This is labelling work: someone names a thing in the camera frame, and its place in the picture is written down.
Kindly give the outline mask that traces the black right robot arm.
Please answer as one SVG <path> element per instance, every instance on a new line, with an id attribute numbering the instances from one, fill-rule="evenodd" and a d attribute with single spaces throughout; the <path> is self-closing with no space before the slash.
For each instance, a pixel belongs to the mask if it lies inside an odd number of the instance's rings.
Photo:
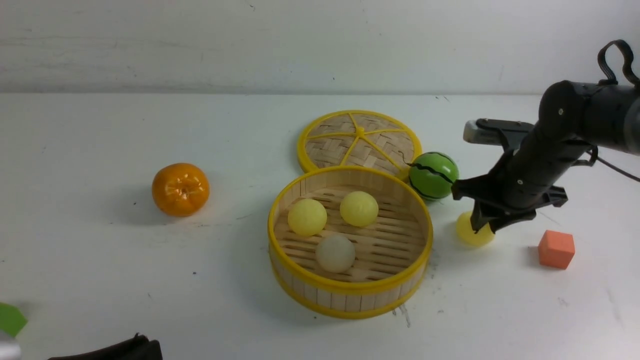
<path id="1" fill-rule="evenodd" d="M 639 154 L 639 89 L 563 80 L 542 95 L 537 123 L 479 118 L 465 125 L 473 144 L 501 145 L 484 175 L 452 185 L 455 200 L 470 198 L 470 227 L 492 232 L 533 220 L 543 207 L 562 207 L 557 180 L 574 166 L 592 166 L 598 147 Z"/>

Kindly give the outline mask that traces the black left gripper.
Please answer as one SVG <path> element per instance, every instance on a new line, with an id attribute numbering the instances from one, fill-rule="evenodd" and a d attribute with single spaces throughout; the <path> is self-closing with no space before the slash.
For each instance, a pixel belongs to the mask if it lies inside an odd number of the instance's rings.
<path id="1" fill-rule="evenodd" d="M 158 340 L 136 333 L 134 337 L 98 350 L 54 357 L 54 360 L 162 360 L 162 348 Z"/>

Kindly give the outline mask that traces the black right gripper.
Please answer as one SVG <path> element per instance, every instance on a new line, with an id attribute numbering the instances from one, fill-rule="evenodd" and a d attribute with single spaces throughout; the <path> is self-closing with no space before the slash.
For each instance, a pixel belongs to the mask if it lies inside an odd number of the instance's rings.
<path id="1" fill-rule="evenodd" d="M 503 150 L 488 173 L 456 180 L 452 196 L 455 200 L 473 199 L 470 226 L 475 234 L 495 234 L 513 224 L 532 221 L 539 208 L 562 207 L 569 198 L 556 186 L 557 180 L 571 167 L 592 166 L 592 159 L 582 159 L 592 148 L 576 137 L 550 140 L 534 126 L 519 148 Z"/>

